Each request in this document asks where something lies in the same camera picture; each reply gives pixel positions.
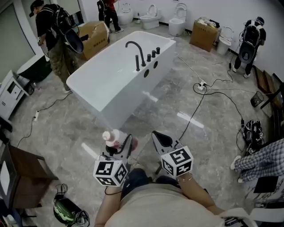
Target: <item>white wall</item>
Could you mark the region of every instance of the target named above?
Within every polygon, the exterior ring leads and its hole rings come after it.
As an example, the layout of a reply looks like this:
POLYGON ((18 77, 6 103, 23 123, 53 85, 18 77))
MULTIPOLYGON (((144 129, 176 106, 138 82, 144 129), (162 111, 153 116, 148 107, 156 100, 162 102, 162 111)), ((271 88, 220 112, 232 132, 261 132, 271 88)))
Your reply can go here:
MULTIPOLYGON (((96 0, 79 0, 85 9, 87 20, 98 20, 96 0)), ((278 0, 120 0, 120 5, 128 2, 140 15, 144 15, 150 4, 156 4, 162 10, 161 21, 168 23, 173 17, 177 3, 188 7, 186 28, 192 30, 193 22, 206 16, 230 26, 234 31, 232 49, 238 46, 238 35, 244 29, 247 20, 261 16, 265 20, 267 40, 260 49, 255 65, 268 73, 275 72, 284 81, 284 7, 278 0)))

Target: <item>white bathtub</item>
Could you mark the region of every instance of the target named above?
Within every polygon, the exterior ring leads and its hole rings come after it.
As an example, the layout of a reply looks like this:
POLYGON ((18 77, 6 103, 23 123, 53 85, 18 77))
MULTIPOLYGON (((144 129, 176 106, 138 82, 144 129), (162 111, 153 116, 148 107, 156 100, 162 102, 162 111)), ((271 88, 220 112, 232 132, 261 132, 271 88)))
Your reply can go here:
POLYGON ((80 102, 104 126, 119 129, 146 95, 172 67, 176 42, 158 35, 136 31, 115 42, 73 73, 67 80, 80 102), (139 49, 128 41, 137 42, 146 66, 141 66, 139 49), (147 62, 147 54, 157 47, 161 53, 147 62), (140 71, 136 71, 135 55, 139 55, 140 71))

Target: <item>bathtub faucet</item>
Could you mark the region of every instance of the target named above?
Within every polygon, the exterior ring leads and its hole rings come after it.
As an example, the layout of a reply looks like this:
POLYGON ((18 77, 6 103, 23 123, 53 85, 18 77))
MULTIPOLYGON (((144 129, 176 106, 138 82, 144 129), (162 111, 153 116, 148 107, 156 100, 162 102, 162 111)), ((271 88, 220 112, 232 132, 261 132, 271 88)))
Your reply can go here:
POLYGON ((128 47, 128 44, 130 44, 130 43, 132 43, 132 44, 134 44, 134 45, 136 45, 136 46, 138 47, 138 49, 139 49, 139 51, 140 51, 141 59, 142 59, 142 66, 145 67, 145 66, 146 66, 146 63, 145 63, 145 61, 144 61, 144 56, 143 56, 143 51, 142 51, 141 46, 140 46, 138 43, 134 42, 134 41, 129 41, 129 42, 127 42, 127 43, 125 44, 125 47, 127 48, 127 47, 128 47))

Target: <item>gray tile floor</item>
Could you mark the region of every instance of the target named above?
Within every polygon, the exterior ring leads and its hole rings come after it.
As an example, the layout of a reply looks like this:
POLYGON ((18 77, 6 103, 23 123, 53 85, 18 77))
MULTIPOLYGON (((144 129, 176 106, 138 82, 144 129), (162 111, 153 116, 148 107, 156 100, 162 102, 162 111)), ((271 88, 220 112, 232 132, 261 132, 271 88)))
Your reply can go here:
MULTIPOLYGON (((132 23, 125 27, 123 33, 111 34, 111 42, 136 30, 141 30, 141 25, 132 23)), ((148 32, 170 37, 167 26, 160 26, 148 32)), ((174 40, 177 41, 176 53, 208 84, 212 84, 217 78, 230 79, 227 70, 232 55, 220 56, 215 50, 208 53, 192 46, 189 44, 190 36, 187 33, 174 40)), ((231 72, 231 75, 234 83, 218 81, 214 87, 251 91, 222 90, 234 100, 245 121, 261 120, 265 129, 268 116, 250 104, 253 92, 257 91, 254 75, 248 79, 241 73, 231 72)), ((153 174, 158 167, 158 159, 150 138, 151 131, 170 130, 178 137, 182 134, 188 121, 179 117, 180 114, 191 116, 202 98, 193 91, 193 85, 197 82, 199 80, 195 73, 175 57, 173 68, 151 94, 157 101, 146 99, 122 127, 122 131, 132 133, 138 138, 139 146, 133 155, 145 166, 148 174, 153 174)), ((14 126, 10 135, 12 145, 17 146, 20 138, 29 134, 36 110, 65 97, 62 87, 60 80, 51 73, 38 84, 38 89, 32 96, 22 101, 11 118, 14 126)), ((219 207, 248 207, 244 187, 237 183, 236 173, 229 169, 234 157, 240 153, 236 146, 236 134, 241 118, 235 106, 222 94, 208 95, 193 119, 195 124, 189 125, 181 141, 194 155, 195 178, 208 190, 219 207)), ((72 94, 66 100, 41 112, 38 121, 33 122, 32 135, 23 140, 19 148, 42 155, 59 178, 42 199, 43 207, 34 209, 38 216, 35 219, 38 226, 63 226, 53 216, 53 197, 56 193, 55 186, 59 183, 68 185, 67 196, 88 212, 93 226, 104 196, 104 187, 93 178, 95 161, 85 149, 89 147, 99 153, 103 145, 103 131, 103 128, 95 124, 95 116, 85 110, 72 94)), ((240 137, 239 146, 242 148, 243 145, 240 137)))

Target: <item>white toilet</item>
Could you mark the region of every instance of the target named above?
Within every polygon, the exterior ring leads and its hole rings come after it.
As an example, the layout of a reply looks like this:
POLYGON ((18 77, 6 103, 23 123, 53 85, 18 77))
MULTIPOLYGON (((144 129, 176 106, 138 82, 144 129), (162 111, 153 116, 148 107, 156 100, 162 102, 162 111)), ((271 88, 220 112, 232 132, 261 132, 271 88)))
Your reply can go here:
POLYGON ((228 26, 222 28, 217 46, 217 52, 219 54, 225 55, 227 53, 227 50, 232 45, 233 33, 233 30, 228 26))
POLYGON ((121 11, 118 12, 118 23, 120 25, 127 25, 133 21, 134 11, 131 9, 129 3, 122 5, 121 11))
POLYGON ((187 16, 187 6, 184 3, 179 3, 176 6, 174 18, 170 19, 169 32, 172 36, 179 36, 185 29, 185 21, 187 16))
POLYGON ((154 4, 149 6, 147 15, 140 17, 140 20, 143 24, 144 29, 151 29, 154 27, 159 27, 159 19, 161 18, 162 13, 160 9, 154 4))

